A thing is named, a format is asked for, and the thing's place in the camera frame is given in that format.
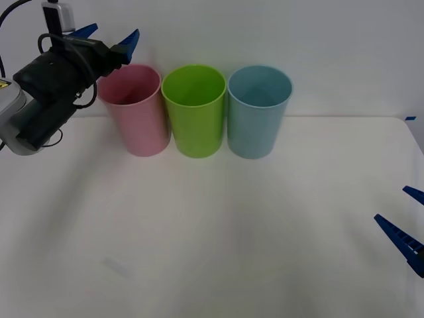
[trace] pink cup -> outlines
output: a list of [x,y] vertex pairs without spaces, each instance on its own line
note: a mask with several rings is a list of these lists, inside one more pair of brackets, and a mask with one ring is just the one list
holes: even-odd
[[135,156],[153,156],[170,142],[161,81],[156,70],[142,64],[124,66],[99,80],[99,98]]

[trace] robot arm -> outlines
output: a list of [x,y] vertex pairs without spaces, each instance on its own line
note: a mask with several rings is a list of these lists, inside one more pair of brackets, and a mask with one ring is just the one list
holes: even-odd
[[[15,153],[38,152],[50,137],[81,108],[74,101],[96,80],[129,64],[138,42],[135,30],[119,44],[108,48],[88,39],[97,25],[75,31],[69,5],[57,0],[43,2],[52,47],[17,72],[13,79],[0,78],[0,139]],[[63,32],[74,31],[64,35]],[[26,94],[33,99],[27,101]]]

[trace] blue clamp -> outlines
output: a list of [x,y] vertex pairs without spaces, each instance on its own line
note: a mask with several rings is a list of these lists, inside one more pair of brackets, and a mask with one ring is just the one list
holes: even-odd
[[78,36],[79,38],[88,38],[92,35],[99,27],[97,23],[93,23],[92,25],[87,25],[77,31],[73,31],[73,33],[69,34],[72,36]]
[[407,263],[419,277],[424,278],[424,245],[387,221],[380,214],[374,217],[389,239],[405,256]]
[[408,186],[404,187],[402,190],[424,205],[424,192]]
[[120,41],[120,43],[116,45],[117,48],[123,49],[125,52],[125,58],[122,61],[122,64],[130,64],[139,38],[140,31],[136,29],[133,33],[128,35],[124,40]]

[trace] green cup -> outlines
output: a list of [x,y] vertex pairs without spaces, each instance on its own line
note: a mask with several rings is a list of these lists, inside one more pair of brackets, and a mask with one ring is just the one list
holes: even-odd
[[224,76],[206,65],[186,65],[165,77],[162,94],[181,153],[204,158],[219,149],[226,88]]

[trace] cup rim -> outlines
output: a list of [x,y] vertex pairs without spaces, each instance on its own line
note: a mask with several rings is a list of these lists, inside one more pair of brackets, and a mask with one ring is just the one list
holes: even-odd
[[[281,74],[283,74],[284,76],[286,76],[287,79],[289,80],[290,85],[291,85],[290,95],[288,95],[288,97],[285,100],[283,100],[281,103],[278,103],[278,104],[275,104],[275,105],[271,105],[271,106],[265,106],[265,107],[263,107],[263,106],[255,106],[255,105],[251,105],[251,104],[245,103],[244,101],[241,101],[240,99],[238,99],[237,97],[235,97],[234,94],[231,92],[230,81],[231,81],[231,78],[237,72],[239,72],[239,71],[241,71],[241,70],[243,70],[245,68],[258,67],[258,66],[260,66],[262,68],[270,68],[272,70],[276,70],[276,71],[280,72]],[[253,65],[243,66],[242,68],[237,69],[235,72],[233,72],[230,75],[230,77],[228,78],[228,92],[229,92],[229,94],[231,95],[232,98],[234,98],[237,102],[239,102],[240,104],[242,104],[244,106],[252,107],[252,108],[255,108],[255,109],[269,109],[269,108],[277,107],[277,106],[281,105],[282,103],[285,103],[286,101],[288,101],[290,99],[290,97],[293,95],[293,82],[292,82],[292,80],[290,79],[290,77],[286,73],[284,73],[283,71],[279,70],[278,68],[275,68],[275,67],[269,66],[269,65],[265,65],[265,64],[253,64]]]
[[[100,94],[97,94],[97,97],[104,103],[107,103],[109,105],[113,105],[114,107],[131,107],[131,106],[135,106],[135,105],[140,105],[141,103],[145,103],[147,101],[150,101],[160,90],[160,88],[162,87],[162,76],[160,75],[160,73],[153,68],[152,66],[148,65],[148,64],[143,64],[143,63],[131,63],[128,65],[124,65],[121,67],[120,70],[122,70],[123,68],[130,68],[131,66],[143,66],[145,68],[150,68],[153,72],[156,73],[156,75],[159,77],[159,85],[156,88],[156,90],[152,93],[152,95],[150,95],[149,97],[143,99],[142,101],[137,101],[136,103],[132,103],[132,104],[114,104],[114,103],[110,103],[106,100],[104,100],[103,98],[100,97]],[[97,85],[100,85],[100,82],[105,80],[106,78],[102,77],[101,79],[99,79],[99,81],[97,82]]]
[[[166,96],[166,94],[164,93],[164,83],[165,83],[165,81],[166,81],[166,79],[168,78],[168,76],[169,75],[171,75],[172,73],[174,73],[174,72],[176,72],[176,71],[179,71],[179,70],[182,70],[183,68],[188,68],[188,67],[192,67],[192,66],[202,66],[202,67],[204,67],[204,68],[209,68],[209,69],[211,69],[211,70],[213,70],[213,71],[215,71],[215,72],[217,72],[221,77],[222,77],[222,79],[224,80],[224,89],[223,89],[223,91],[222,91],[222,93],[221,94],[219,94],[219,96],[216,98],[216,99],[214,99],[213,101],[210,101],[210,102],[208,102],[208,103],[206,103],[206,104],[202,104],[202,105],[195,105],[195,106],[189,106],[189,105],[182,105],[182,104],[179,104],[179,103],[176,103],[175,101],[172,101],[168,96]],[[215,103],[216,101],[218,101],[220,98],[222,98],[222,96],[224,96],[224,94],[225,94],[225,92],[227,91],[227,80],[225,79],[225,76],[219,71],[219,70],[217,70],[216,68],[213,68],[212,66],[209,66],[209,65],[206,65],[206,64],[186,64],[186,65],[183,65],[183,66],[180,66],[179,68],[176,68],[175,70],[172,70],[167,76],[165,76],[164,77],[164,80],[162,81],[162,85],[160,86],[160,90],[161,90],[161,92],[162,92],[162,96],[164,97],[164,99],[166,99],[167,101],[169,101],[170,103],[173,103],[174,105],[177,105],[177,106],[179,106],[179,107],[186,107],[186,108],[190,108],[190,109],[192,109],[192,108],[200,108],[200,107],[205,107],[205,106],[208,106],[208,105],[210,105],[210,104],[213,104],[213,103]]]

